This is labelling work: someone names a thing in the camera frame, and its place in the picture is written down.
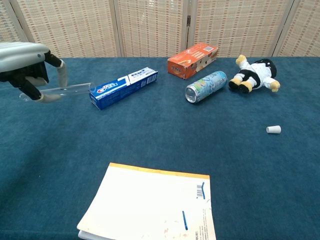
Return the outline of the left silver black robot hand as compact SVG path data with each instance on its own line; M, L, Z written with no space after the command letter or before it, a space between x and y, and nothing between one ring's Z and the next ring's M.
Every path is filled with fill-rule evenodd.
M32 101L51 103L60 100L62 96L47 94L38 89L49 83L45 63L56 68L58 86L67 87L66 64L51 53L46 45L21 41L0 43L0 81L10 83Z

